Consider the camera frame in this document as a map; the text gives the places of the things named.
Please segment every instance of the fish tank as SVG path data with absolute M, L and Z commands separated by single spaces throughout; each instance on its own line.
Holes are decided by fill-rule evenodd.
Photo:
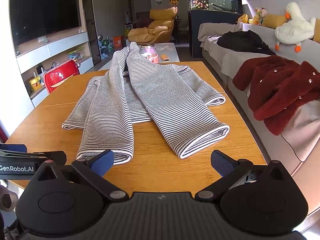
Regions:
M 242 14 L 242 0 L 188 0 L 189 11 L 206 10 Z

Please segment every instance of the pillow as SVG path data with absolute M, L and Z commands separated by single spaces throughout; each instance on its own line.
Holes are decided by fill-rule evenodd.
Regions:
M 169 28 L 167 26 L 156 26 L 153 28 L 152 34 L 158 34 L 163 31 L 167 31 Z
M 320 43 L 320 20 L 316 20 L 315 36 L 313 36 L 313 41 Z
M 151 9 L 150 18 L 154 20 L 172 19 L 176 16 L 178 8 L 171 7 L 169 9 Z
M 268 14 L 262 22 L 262 26 L 269 27 L 272 29 L 275 29 L 277 27 L 280 27 L 282 24 L 286 23 L 288 20 L 283 15 L 274 15 L 274 14 Z
M 137 34 L 128 37 L 129 41 L 135 41 L 137 43 L 146 43 L 153 41 L 155 36 L 153 34 Z
M 172 28 L 172 20 L 154 20 L 149 24 L 148 28 L 153 29 L 156 26 L 167 26 L 168 28 Z

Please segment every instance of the orange box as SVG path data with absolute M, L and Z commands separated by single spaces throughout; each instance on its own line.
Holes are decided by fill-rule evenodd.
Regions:
M 113 47 L 114 50 L 122 49 L 124 47 L 124 36 L 113 37 Z

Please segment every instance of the yellow armchair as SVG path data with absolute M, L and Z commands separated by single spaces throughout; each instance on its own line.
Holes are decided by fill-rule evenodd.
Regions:
M 151 9 L 150 18 L 154 21 L 148 27 L 130 30 L 128 40 L 135 41 L 139 45 L 169 42 L 177 11 L 176 7 L 162 10 Z

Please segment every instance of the glass jar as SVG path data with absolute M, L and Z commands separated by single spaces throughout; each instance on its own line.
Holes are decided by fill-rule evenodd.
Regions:
M 154 44 L 141 45 L 140 53 L 151 63 L 159 63 L 159 55 Z

